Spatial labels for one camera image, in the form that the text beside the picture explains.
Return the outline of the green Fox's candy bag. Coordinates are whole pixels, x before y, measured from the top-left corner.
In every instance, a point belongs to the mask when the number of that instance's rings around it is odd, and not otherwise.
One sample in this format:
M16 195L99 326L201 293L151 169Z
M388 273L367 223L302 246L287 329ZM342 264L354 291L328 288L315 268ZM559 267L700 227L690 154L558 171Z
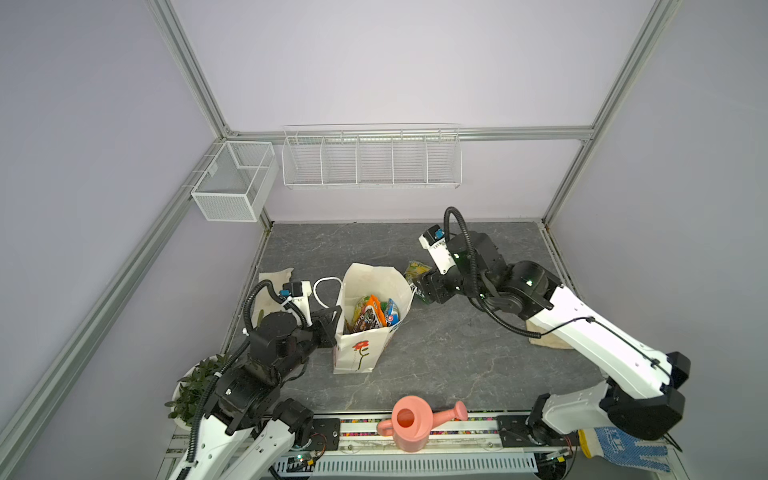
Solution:
M431 267L429 265L420 261L412 260L408 263L408 266L404 272L404 278L408 282L409 287L411 288L415 296L424 303L428 303L429 299L417 286L416 279L422 276L423 274L429 272L430 270L431 270Z

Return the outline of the blue M&M's packet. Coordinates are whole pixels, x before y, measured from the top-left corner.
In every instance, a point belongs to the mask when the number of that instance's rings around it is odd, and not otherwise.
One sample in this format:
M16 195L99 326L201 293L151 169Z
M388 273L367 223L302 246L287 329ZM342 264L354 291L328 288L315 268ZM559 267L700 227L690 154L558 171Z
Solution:
M385 324L388 328L396 326L400 321L399 307L393 299L389 299L384 305L383 314L385 317Z

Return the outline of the white paper gift bag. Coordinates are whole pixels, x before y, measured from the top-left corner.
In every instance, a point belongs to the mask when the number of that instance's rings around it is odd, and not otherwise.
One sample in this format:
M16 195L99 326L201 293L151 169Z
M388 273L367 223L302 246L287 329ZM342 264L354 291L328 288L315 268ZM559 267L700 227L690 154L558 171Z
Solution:
M393 267L353 263L340 279L336 305L343 318L335 330L333 373L372 372L414 297L405 277Z

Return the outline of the brown M&M's packet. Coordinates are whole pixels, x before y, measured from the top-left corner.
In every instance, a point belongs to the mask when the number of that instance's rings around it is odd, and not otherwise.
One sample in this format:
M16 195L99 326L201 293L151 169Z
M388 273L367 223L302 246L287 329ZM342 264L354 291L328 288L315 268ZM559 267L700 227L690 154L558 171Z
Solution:
M382 327L382 312L378 307L368 305L361 310L354 324L354 333L378 329Z

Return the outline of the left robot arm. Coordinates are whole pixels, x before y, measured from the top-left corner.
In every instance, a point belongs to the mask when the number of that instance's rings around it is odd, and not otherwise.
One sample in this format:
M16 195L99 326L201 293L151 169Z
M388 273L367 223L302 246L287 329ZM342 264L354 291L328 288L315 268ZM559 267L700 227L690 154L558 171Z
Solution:
M172 478L277 479L277 461L311 443L313 411L281 390L312 353L336 346L343 309L310 311L310 295L301 282L262 280L250 290L240 308L245 339L204 388Z

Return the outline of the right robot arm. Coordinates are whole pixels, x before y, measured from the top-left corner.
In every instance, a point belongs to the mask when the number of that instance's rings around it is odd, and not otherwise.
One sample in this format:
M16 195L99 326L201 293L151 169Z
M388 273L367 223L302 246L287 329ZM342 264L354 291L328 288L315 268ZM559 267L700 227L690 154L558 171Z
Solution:
M443 304L463 295L508 331L529 339L557 338L603 372L593 387L536 399L526 421L534 443L602 427L659 440L681 421L688 357L634 339L540 264L507 263L484 233L450 235L434 225L419 241L435 264L415 280L429 301Z

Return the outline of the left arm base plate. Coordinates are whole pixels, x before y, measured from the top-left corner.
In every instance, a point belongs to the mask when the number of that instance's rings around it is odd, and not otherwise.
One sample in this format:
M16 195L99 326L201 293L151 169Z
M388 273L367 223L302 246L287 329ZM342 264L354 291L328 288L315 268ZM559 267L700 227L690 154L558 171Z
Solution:
M339 417L314 418L309 437L293 451L337 451L341 440L341 419Z

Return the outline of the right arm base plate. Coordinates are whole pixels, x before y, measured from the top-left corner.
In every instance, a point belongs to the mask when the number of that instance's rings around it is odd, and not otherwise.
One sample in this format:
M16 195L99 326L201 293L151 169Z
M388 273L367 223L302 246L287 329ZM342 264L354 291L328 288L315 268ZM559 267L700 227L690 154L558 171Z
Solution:
M503 447L578 447L576 432L559 434L542 422L528 424L528 415L506 414L496 417L498 434Z

